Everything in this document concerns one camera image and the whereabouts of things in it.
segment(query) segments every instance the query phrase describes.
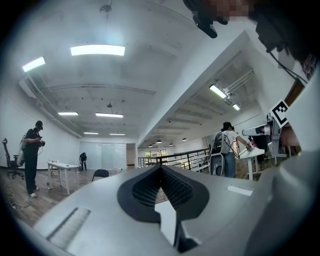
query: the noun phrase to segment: black cap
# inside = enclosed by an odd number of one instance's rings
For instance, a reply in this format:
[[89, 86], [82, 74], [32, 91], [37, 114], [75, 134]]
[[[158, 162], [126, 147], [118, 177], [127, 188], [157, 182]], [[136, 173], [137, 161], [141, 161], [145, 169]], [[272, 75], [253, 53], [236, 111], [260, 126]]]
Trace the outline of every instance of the black cap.
[[231, 128], [233, 127], [231, 125], [231, 123], [230, 122], [224, 122], [223, 123], [223, 128], [221, 129], [221, 132], [228, 130], [229, 127], [231, 127]]
[[40, 128], [40, 130], [43, 130], [44, 128], [43, 128], [43, 124], [42, 124], [42, 122], [39, 120], [39, 121], [37, 121], [36, 123], [35, 123], [35, 125], [36, 126], [38, 126], [39, 128]]

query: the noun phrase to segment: man in white t-shirt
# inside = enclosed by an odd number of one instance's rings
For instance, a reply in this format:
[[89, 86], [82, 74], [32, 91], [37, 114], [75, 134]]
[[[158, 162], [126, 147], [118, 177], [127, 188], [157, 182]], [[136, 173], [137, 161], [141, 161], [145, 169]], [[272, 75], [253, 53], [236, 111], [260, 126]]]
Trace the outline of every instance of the man in white t-shirt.
[[234, 139], [241, 142], [247, 150], [251, 150], [251, 146], [248, 145], [248, 143], [239, 136], [234, 131], [234, 127], [231, 125], [230, 122], [224, 122], [223, 128], [221, 129], [221, 132], [226, 135], [226, 143], [230, 146], [229, 153], [224, 154], [224, 170], [226, 173], [226, 176], [229, 178], [235, 178], [236, 177], [236, 158], [232, 149], [232, 145], [234, 142]]

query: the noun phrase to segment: black and white square marker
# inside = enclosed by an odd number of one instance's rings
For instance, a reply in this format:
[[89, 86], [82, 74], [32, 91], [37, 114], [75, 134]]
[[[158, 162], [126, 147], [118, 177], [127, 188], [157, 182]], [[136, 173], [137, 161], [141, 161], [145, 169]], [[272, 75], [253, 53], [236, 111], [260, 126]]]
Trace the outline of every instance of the black and white square marker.
[[286, 118], [286, 111], [288, 108], [288, 105], [281, 99], [273, 106], [273, 108], [270, 109], [271, 116], [274, 117], [280, 128], [288, 123]]

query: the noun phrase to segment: table leg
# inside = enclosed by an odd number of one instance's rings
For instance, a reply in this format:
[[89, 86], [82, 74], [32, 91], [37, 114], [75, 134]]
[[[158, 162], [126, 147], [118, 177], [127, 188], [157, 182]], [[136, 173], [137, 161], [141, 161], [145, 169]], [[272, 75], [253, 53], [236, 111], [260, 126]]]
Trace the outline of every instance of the table leg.
[[79, 188], [78, 168], [75, 169], [75, 182], [76, 182], [76, 189], [78, 189]]
[[51, 177], [51, 170], [50, 170], [49, 163], [48, 163], [48, 175], [49, 175], [49, 188], [52, 190], [52, 177]]
[[249, 180], [253, 181], [254, 175], [253, 175], [253, 172], [252, 172], [252, 163], [251, 163], [251, 158], [250, 157], [248, 158], [248, 169], [249, 169]]
[[59, 172], [59, 179], [60, 179], [60, 187], [62, 187], [62, 182], [61, 182], [61, 169], [60, 169], [60, 168], [58, 169], [58, 172]]
[[68, 171], [67, 171], [67, 169], [64, 169], [64, 173], [65, 173], [66, 192], [67, 192], [67, 194], [69, 196], [70, 195], [70, 190], [69, 190]]
[[256, 156], [254, 157], [254, 161], [255, 161], [255, 172], [258, 173], [259, 172], [259, 166], [258, 166], [258, 158]]

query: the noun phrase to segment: white shoe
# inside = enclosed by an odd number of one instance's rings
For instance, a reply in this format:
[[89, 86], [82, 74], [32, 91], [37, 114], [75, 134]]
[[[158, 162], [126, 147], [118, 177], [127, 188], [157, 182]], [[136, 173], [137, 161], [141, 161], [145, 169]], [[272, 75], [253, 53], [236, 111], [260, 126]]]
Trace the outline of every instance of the white shoe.
[[29, 195], [31, 198], [37, 198], [37, 195], [35, 193], [32, 193]]

